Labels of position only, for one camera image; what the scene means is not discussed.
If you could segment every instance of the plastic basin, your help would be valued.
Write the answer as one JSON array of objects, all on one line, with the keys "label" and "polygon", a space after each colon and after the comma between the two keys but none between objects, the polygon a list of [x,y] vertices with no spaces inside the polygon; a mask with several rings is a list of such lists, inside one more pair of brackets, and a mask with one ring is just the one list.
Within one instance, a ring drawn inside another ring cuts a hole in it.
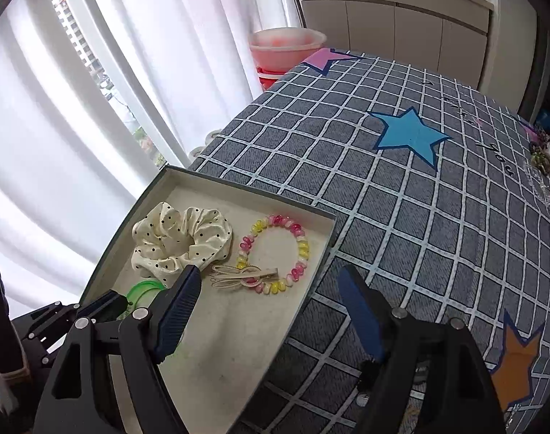
[{"label": "plastic basin", "polygon": [[323,47],[325,34],[303,27],[277,27],[251,35],[251,54],[258,67],[287,72]]}]

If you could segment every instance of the orange star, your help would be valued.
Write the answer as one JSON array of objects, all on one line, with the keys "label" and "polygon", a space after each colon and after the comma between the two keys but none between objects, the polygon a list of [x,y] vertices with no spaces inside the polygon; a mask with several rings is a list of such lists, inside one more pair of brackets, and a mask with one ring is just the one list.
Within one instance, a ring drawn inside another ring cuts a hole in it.
[{"label": "orange star", "polygon": [[544,323],[530,338],[524,340],[508,312],[504,313],[502,354],[498,365],[491,371],[492,383],[503,411],[517,401],[524,401],[533,395],[530,371],[538,357],[543,328]]}]

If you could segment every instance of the green ring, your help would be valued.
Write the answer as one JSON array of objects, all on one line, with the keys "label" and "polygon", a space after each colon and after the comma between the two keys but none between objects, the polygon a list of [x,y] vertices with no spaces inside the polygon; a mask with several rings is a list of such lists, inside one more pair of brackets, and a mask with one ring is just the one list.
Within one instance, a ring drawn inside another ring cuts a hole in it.
[{"label": "green ring", "polygon": [[166,288],[160,281],[142,281],[132,286],[128,294],[126,294],[126,300],[128,300],[130,310],[132,311],[135,309],[136,304],[144,294],[154,289],[158,289],[160,291]]}]

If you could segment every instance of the beaded jewelry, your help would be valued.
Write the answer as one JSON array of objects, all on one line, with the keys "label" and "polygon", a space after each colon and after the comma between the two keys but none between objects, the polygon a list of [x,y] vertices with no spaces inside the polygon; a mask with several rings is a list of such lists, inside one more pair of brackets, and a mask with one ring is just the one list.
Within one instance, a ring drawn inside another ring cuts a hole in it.
[{"label": "beaded jewelry", "polygon": [[253,247],[255,238],[259,233],[269,227],[282,227],[293,234],[297,240],[297,262],[289,274],[287,274],[285,278],[279,279],[277,282],[265,282],[264,279],[255,277],[241,279],[245,281],[245,287],[253,287],[257,293],[263,293],[265,295],[269,293],[277,294],[278,292],[284,292],[287,287],[293,287],[293,283],[299,281],[299,278],[305,272],[309,260],[309,243],[301,225],[289,217],[283,217],[283,215],[270,215],[261,220],[257,220],[251,227],[251,232],[246,237],[242,238],[241,244],[239,244],[240,251],[237,257],[237,269],[241,269],[242,272],[245,272],[244,269],[250,267],[248,262],[249,252]]}]

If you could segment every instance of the building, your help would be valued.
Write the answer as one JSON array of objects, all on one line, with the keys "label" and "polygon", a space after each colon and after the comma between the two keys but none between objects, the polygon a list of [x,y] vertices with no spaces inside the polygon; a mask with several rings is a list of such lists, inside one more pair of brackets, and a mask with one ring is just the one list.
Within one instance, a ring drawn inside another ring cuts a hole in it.
[{"label": "building", "polygon": [[94,56],[86,39],[82,36],[68,6],[68,0],[51,0],[51,2],[80,60],[84,62],[84,66],[88,69],[94,81],[96,83],[100,82],[104,74],[104,68],[102,68],[100,61]]}]

